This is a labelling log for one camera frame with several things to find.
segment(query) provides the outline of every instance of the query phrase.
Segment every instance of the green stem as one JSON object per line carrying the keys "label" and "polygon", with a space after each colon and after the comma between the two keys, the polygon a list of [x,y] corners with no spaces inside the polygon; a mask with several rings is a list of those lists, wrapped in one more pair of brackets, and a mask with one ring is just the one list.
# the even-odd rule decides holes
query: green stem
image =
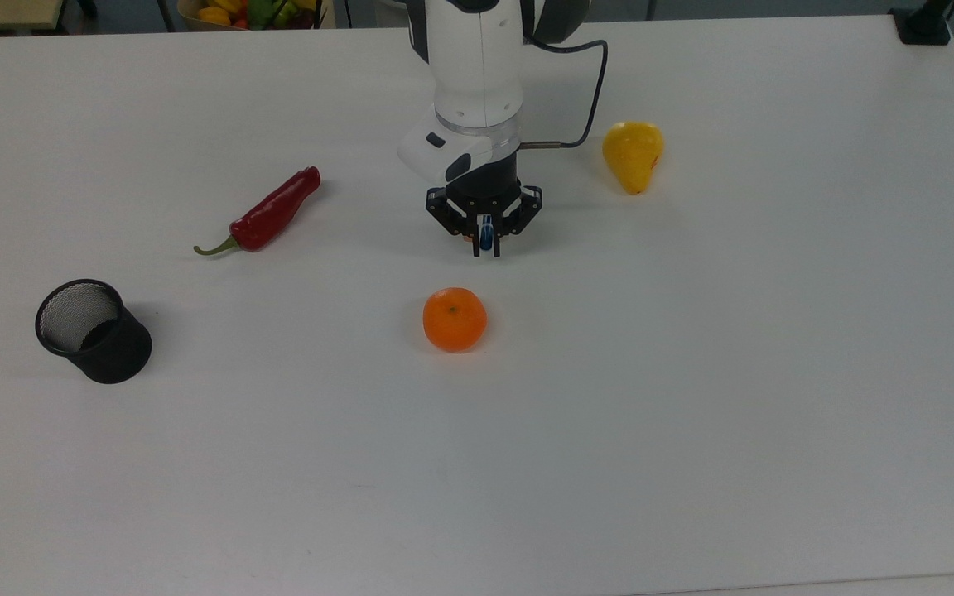
{"label": "green stem", "polygon": [[234,237],[232,237],[232,235],[229,235],[227,237],[227,240],[223,241],[223,244],[216,246],[216,248],[213,248],[212,250],[202,250],[201,248],[198,248],[198,246],[195,246],[194,252],[198,254],[204,254],[204,256],[209,257],[209,256],[212,256],[212,254],[219,254],[223,252],[224,250],[229,250],[231,248],[239,248],[239,245],[238,245],[238,241],[234,240]]}

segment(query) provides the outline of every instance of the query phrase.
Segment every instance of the yellow pear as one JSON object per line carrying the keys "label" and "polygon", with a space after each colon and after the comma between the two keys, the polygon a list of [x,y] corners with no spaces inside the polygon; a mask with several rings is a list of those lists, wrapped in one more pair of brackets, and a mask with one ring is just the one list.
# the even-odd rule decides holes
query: yellow pear
{"label": "yellow pear", "polygon": [[602,157],[625,191],[639,194],[650,185],[650,177],[665,151],[665,137],[658,126],[648,122],[618,122],[602,140]]}

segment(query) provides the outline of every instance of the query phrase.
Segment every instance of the black cable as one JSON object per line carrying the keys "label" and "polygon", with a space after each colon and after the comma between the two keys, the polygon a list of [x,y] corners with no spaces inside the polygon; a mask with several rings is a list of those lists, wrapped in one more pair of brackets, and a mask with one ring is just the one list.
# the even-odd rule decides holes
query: black cable
{"label": "black cable", "polygon": [[554,54],[572,54],[576,52],[582,52],[583,50],[589,50],[595,48],[596,46],[601,46],[602,48],[602,66],[599,68],[599,80],[598,83],[595,83],[595,97],[591,98],[591,112],[587,114],[587,125],[584,126],[584,133],[580,136],[579,140],[572,143],[564,143],[561,141],[529,141],[527,143],[520,144],[519,148],[571,148],[579,147],[584,141],[587,140],[588,133],[591,132],[591,124],[595,123],[595,110],[599,107],[599,94],[602,92],[602,79],[605,79],[606,76],[606,63],[610,60],[610,45],[606,44],[605,39],[595,39],[595,41],[588,41],[587,44],[580,44],[579,46],[568,46],[568,48],[557,48],[557,46],[549,46],[544,44],[541,41],[535,41],[535,39],[529,38],[530,44],[533,44],[537,48],[544,50],[545,52],[551,52]]}

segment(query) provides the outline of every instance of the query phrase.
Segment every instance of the tangerine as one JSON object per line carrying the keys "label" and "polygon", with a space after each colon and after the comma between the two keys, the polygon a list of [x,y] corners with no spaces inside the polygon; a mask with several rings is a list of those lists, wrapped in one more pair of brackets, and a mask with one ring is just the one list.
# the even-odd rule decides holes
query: tangerine
{"label": "tangerine", "polygon": [[446,287],[434,291],[422,309],[422,328],[434,346],[446,352],[472,348],[484,328],[488,313],[480,298],[465,287]]}

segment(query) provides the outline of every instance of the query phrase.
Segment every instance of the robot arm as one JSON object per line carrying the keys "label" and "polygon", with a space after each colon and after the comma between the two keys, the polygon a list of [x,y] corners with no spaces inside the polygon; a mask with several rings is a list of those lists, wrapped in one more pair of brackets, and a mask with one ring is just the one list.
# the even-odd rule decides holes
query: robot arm
{"label": "robot arm", "polygon": [[499,256],[542,207],[518,181],[520,53],[527,38],[567,38],[590,0],[407,0],[412,48],[436,79],[434,105],[404,137],[402,161],[436,188],[426,210],[451,234]]}
{"label": "robot arm", "polygon": [[402,161],[446,185],[513,155],[523,41],[564,41],[588,7],[590,0],[408,0],[412,48],[429,63],[436,93],[402,141]]}

